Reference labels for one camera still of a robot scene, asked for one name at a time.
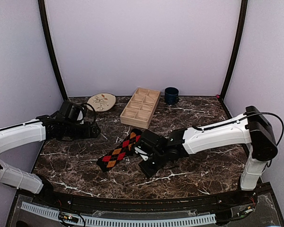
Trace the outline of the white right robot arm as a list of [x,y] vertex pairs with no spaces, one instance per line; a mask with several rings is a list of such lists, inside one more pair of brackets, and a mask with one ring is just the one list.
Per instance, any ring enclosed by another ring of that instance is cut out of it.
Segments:
[[232,201],[242,205],[250,198],[269,161],[278,153],[279,141],[273,127],[254,106],[245,113],[202,127],[192,126],[174,130],[168,138],[145,130],[134,145],[136,154],[142,157],[139,166],[148,177],[153,177],[169,161],[194,155],[198,152],[234,144],[246,144],[249,155],[240,177],[240,188],[232,194]]

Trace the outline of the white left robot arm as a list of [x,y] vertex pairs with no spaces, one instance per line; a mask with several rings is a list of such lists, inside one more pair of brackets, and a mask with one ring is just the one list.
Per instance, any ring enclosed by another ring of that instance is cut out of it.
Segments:
[[[52,115],[41,115],[22,124],[1,128],[0,154],[26,144],[51,139],[77,140],[98,137],[101,130],[96,120],[84,120],[90,107],[87,103],[78,105],[66,100],[60,110]],[[45,177],[22,171],[1,159],[0,183],[38,194],[39,199],[47,206],[57,203],[57,195],[52,192],[53,186]]]

